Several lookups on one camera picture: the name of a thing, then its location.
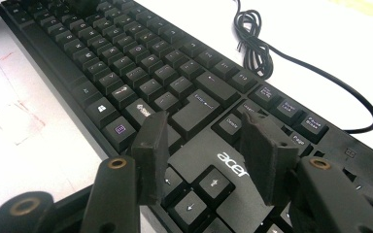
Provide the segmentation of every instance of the keyboard frame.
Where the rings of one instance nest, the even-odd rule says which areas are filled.
[[[58,79],[57,75],[54,73],[53,69],[45,62],[45,60],[42,58],[42,56],[35,51],[34,47],[28,42],[27,38],[23,36],[19,28],[12,22],[12,20],[8,17],[8,15],[5,13],[5,10],[0,6],[0,16],[4,19],[4,21],[7,23],[7,25],[10,27],[11,31],[16,35],[18,40],[22,43],[22,45],[25,47],[25,49],[28,51],[28,53],[31,55],[31,57],[35,60],[36,63],[39,64],[39,68],[45,73],[45,75],[48,77],[48,79],[51,81],[53,86],[55,86],[56,90],[60,93],[62,98],[67,102],[68,106],[73,110],[73,112],[76,114],[78,119],[82,122],[83,125],[85,125],[85,128],[88,130],[88,132],[93,136],[93,138],[96,140],[96,142],[100,145],[102,150],[106,152],[109,156],[117,156],[119,155],[115,149],[111,146],[111,144],[108,142],[108,140],[103,136],[101,131],[95,126],[95,124],[90,120],[90,118],[86,115],[85,111],[82,109],[82,107],[79,105],[79,103],[75,100],[75,98],[71,95],[71,91],[68,90],[64,86],[64,84]],[[221,55],[222,59],[228,59],[228,57]],[[215,123],[217,123],[221,118],[226,116],[228,113],[231,112],[231,110],[237,106],[237,103],[242,101],[242,99],[246,99],[248,93],[251,93],[256,86],[258,86],[260,83],[266,83],[261,80],[257,80],[258,84],[253,86],[250,90],[248,90],[246,93],[238,92],[241,96],[240,98],[234,102],[229,108],[225,109],[222,114],[217,116],[215,119],[212,120],[210,124],[208,124],[203,130],[210,129]],[[288,98],[292,100],[289,96],[286,96],[282,92],[282,97]],[[299,104],[302,109],[308,111],[309,113],[313,113],[313,111],[309,110],[305,106]],[[336,130],[340,130],[335,125],[331,124],[329,121],[326,120],[328,123],[329,128],[334,128]],[[348,135],[350,137],[349,142],[355,142],[355,144],[359,144],[361,146],[364,146],[368,151],[373,153],[373,149],[369,148],[368,146],[361,143],[359,140],[355,139],[354,137]],[[368,172],[371,174],[371,177],[373,177],[373,170],[372,171],[363,171]],[[65,217],[65,221],[69,222],[70,218],[76,218],[77,215],[79,216],[82,209],[85,208],[85,200],[88,197],[88,194],[90,193],[90,187],[87,187],[70,197],[67,197],[55,204],[56,208],[62,213],[61,215]],[[67,211],[69,208],[72,208],[76,210],[74,213],[71,213],[70,211]],[[167,230],[171,232],[181,232],[179,227],[176,225],[176,223],[166,214],[166,212],[160,207],[160,206],[151,206],[151,210],[158,216],[160,216],[161,223],[167,228]]]

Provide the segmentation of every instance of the key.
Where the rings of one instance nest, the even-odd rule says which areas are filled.
[[[128,85],[123,85],[122,87],[116,89],[112,92],[109,99],[117,107],[118,110],[123,110],[129,104],[138,99],[138,96]]]
[[[266,110],[272,108],[282,98],[278,90],[266,84],[259,86],[249,97]]]
[[[206,218],[208,212],[207,205],[194,191],[187,194],[174,208],[170,208],[168,211],[184,232],[193,232]]]
[[[291,126],[302,115],[303,111],[293,101],[284,99],[277,107],[271,110],[271,113],[285,124]]]
[[[237,65],[232,61],[223,60],[212,68],[212,72],[218,77],[229,81],[236,73],[239,72]]]
[[[217,208],[232,189],[232,183],[216,168],[211,169],[196,186],[196,192],[213,209]]]
[[[200,75],[196,78],[195,83],[225,109],[240,97],[234,88],[210,72]]]
[[[85,111],[99,129],[102,129],[119,117],[118,111],[105,97],[90,104]]]
[[[178,72],[189,80],[194,80],[200,74],[204,73],[204,69],[195,61],[188,61],[178,68]]]
[[[256,80],[253,74],[246,73],[244,71],[236,74],[232,79],[228,81],[235,89],[245,93],[256,85]]]
[[[169,65],[164,65],[153,73],[153,78],[163,86],[167,86],[178,78],[178,73]]]
[[[182,107],[181,102],[169,92],[156,98],[155,101],[152,102],[152,106],[157,111],[166,111],[169,114],[175,113]]]
[[[137,67],[134,70],[129,71],[122,77],[123,81],[128,84],[131,88],[137,88],[141,84],[145,83],[150,79],[147,72],[141,67]]]
[[[183,191],[187,184],[183,179],[172,169],[168,167],[165,171],[165,181],[163,185],[163,200],[162,205],[167,207],[175,198]]]
[[[90,81],[85,81],[75,87],[72,94],[83,108],[102,97],[102,94]]]
[[[195,90],[195,87],[188,79],[180,77],[169,85],[168,90],[178,99],[184,100]]]
[[[230,145],[233,145],[241,136],[241,119],[229,114],[214,126],[214,130]]]
[[[325,121],[319,116],[308,114],[302,117],[301,120],[293,126],[293,129],[316,144],[328,130],[328,126],[326,126]]]
[[[144,120],[154,113],[155,111],[143,99],[137,99],[122,111],[122,114],[136,130],[139,130]]]
[[[174,129],[189,140],[220,113],[221,107],[200,89],[190,94],[186,101],[187,104],[170,119]]]
[[[118,152],[122,152],[128,148],[136,135],[135,129],[123,116],[108,124],[102,130],[102,133]]]
[[[107,96],[114,90],[123,86],[123,81],[117,74],[111,72],[110,74],[106,75],[104,78],[101,78],[98,82],[96,82],[95,85],[96,87],[98,87],[99,91],[101,91],[103,95]]]
[[[138,88],[138,94],[143,98],[147,103],[151,103],[154,99],[164,93],[164,89],[161,84],[156,80],[149,80],[146,83],[142,84]]]

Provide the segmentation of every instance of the black plastic part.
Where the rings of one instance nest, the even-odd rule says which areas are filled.
[[[244,113],[240,151],[265,205],[286,205],[285,177],[296,165],[298,147],[270,118]]]
[[[318,232],[373,233],[373,207],[356,193],[350,180],[333,163],[323,158],[303,157],[296,174]],[[297,224],[292,227],[294,232],[302,232]]]
[[[50,233],[56,219],[46,192],[25,192],[0,207],[0,232]]]
[[[80,232],[140,232],[133,158],[111,157],[99,165]]]
[[[159,204],[169,158],[166,112],[158,112],[145,119],[132,143],[130,155],[136,161],[140,176],[138,204]]]
[[[66,2],[81,17],[92,16],[99,5],[99,0],[66,0]]]

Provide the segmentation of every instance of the acer logo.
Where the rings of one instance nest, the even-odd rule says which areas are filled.
[[[225,152],[217,154],[217,157],[220,161],[224,162],[226,166],[228,166],[238,177],[242,177],[244,175],[249,176],[249,174],[245,171],[245,169],[238,165],[237,162],[229,157],[229,155]]]

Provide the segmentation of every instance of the enter key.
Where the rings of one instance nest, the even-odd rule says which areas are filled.
[[[220,104],[198,89],[186,99],[187,104],[171,117],[171,124],[186,139],[191,139],[221,111]]]

